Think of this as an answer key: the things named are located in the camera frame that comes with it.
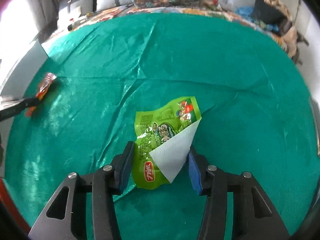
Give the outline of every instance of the green fabric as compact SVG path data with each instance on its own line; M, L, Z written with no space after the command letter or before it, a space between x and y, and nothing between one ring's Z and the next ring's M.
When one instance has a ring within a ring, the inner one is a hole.
M137 111L191 95L202 113L196 150L224 171L251 171L289 232L298 228L320 172L316 135L308 89L268 36L223 19L140 14L71 32L49 56L26 95L45 72L57 82L31 119L15 118L7 148L5 182L30 225L69 172L93 172L135 140ZM116 201L122 238L196 239L204 204L184 167L172 185Z

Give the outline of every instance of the floral bedspread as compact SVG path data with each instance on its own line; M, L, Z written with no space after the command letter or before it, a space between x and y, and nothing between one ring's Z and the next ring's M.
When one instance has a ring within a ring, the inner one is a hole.
M238 14L233 12L225 12L225 11L215 11L215 10L202 10L195 8L180 8L180 7L159 7L159 8L144 8L141 9L135 5L123 5L119 7L115 7L112 9L108 9L102 11L100 13L93 13L87 15L84 19L82 19L72 31L77 30L83 26L95 24L97 22L110 20L114 17L123 17L128 14L140 14L140 13L184 13L184 14L194 14L194 15L202 15L205 17L218 17L225 19L229 22L239 23L241 25L252 28L258 32L261 32L265 35L268 35L271 39L273 39L286 53L292 58L295 55L297 42L294 37L290 39L288 35L286 39L283 37L279 37L276 34L266 31L266 25L263 22L253 23L249 20L241 17ZM52 34L50 39L45 42L44 47L49 47L50 44L55 41L57 38L68 34L68 30L58 30Z

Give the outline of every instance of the red snack package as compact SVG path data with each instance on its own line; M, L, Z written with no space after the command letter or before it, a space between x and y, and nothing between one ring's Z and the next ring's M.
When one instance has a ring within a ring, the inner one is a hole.
M40 101L43 99L44 95L48 92L49 87L53 83L53 81L57 78L57 76L53 73L46 73L44 78L38 84L38 91L36 94L36 98ZM30 117L33 111L36 109L36 106L29 107L26 111L26 117Z

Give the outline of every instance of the green snack bag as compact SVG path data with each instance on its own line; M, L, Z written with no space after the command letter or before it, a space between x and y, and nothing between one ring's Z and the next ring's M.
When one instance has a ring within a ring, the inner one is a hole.
M137 112L132 176L137 187L155 189L169 183L150 152L201 118L195 97L180 97L148 112Z

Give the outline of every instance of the blue gripper pad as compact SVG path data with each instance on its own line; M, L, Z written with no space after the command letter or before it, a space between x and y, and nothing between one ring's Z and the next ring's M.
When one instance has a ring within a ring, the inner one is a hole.
M198 195L201 195L202 185L201 185L200 171L191 151L189 152L188 159L189 159L189 177L191 180L192 187L197 192Z

